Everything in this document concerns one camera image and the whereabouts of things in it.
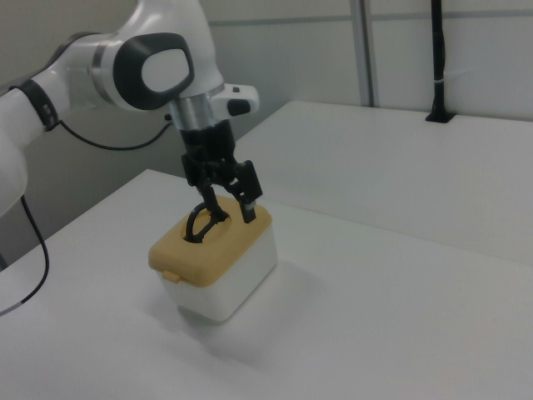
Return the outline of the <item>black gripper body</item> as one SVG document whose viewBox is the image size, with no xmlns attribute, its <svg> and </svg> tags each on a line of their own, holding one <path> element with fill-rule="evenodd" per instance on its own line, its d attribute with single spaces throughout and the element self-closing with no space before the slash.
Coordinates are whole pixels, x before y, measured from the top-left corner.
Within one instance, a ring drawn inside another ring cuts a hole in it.
<svg viewBox="0 0 533 400">
<path fill-rule="evenodd" d="M 188 163 L 235 164 L 236 147 L 232 126 L 228 120 L 199 130 L 181 130 L 186 153 L 182 155 L 183 165 Z"/>
</svg>

